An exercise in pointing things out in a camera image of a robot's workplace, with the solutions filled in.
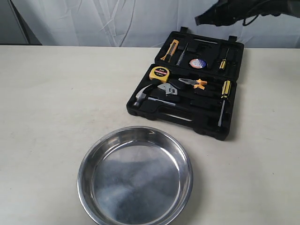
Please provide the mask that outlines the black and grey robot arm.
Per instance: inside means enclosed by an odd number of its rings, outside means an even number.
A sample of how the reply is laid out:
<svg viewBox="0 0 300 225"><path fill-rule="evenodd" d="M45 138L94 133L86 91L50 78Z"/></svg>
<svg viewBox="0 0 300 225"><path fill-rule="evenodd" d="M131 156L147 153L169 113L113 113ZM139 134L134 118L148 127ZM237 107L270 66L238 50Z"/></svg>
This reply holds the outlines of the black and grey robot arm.
<svg viewBox="0 0 300 225"><path fill-rule="evenodd" d="M298 0L219 0L203 14L195 17L196 25L230 26L243 21L251 24L258 16L289 15L299 18Z"/></svg>

